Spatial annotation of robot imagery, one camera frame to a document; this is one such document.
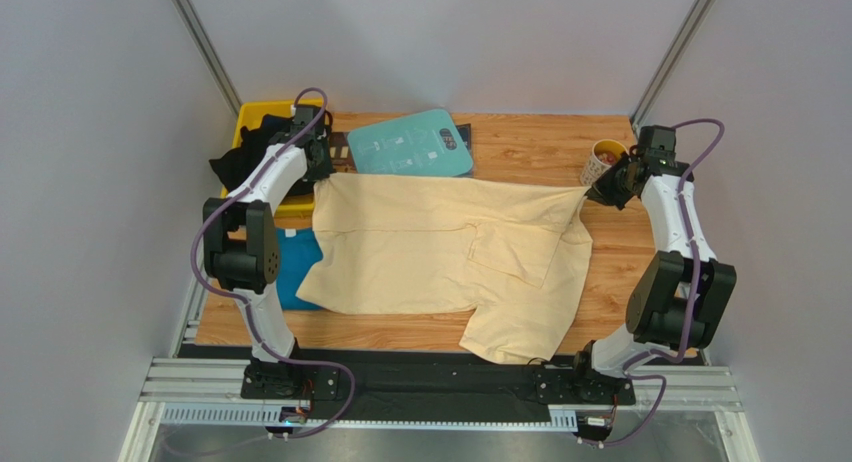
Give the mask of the cream t-shirt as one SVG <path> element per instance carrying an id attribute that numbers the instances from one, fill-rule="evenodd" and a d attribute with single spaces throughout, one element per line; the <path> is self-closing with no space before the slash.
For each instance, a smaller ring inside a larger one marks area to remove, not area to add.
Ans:
<path id="1" fill-rule="evenodd" d="M 348 315 L 465 312 L 465 350 L 549 359 L 591 262 L 584 200 L 582 187 L 338 173 L 315 188 L 322 257 L 297 294 Z"/>

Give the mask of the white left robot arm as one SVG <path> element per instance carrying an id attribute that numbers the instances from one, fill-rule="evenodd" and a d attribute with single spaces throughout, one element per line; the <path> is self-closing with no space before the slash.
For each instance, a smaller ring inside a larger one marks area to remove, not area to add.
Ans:
<path id="1" fill-rule="evenodd" d="M 298 345 L 275 288 L 283 262 L 274 213 L 296 182 L 327 178 L 333 166 L 322 136 L 285 142 L 278 134 L 274 140 L 245 182 L 227 197 L 205 202 L 193 248 L 203 246 L 204 270 L 219 284 L 208 288 L 234 299 L 248 327 L 247 383 L 292 390 L 302 384 L 307 364 L 291 359 Z"/>

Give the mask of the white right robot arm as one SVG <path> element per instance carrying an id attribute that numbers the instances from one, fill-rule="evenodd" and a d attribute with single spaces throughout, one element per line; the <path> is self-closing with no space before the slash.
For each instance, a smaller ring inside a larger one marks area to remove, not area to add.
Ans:
<path id="1" fill-rule="evenodd" d="M 709 346 L 737 274 L 718 260 L 703 234 L 688 165 L 623 154 L 587 195 L 619 209 L 637 198 L 656 250 L 629 297 L 624 324 L 587 346 L 590 369 L 622 378 L 655 357 L 678 363 L 688 350 Z"/>

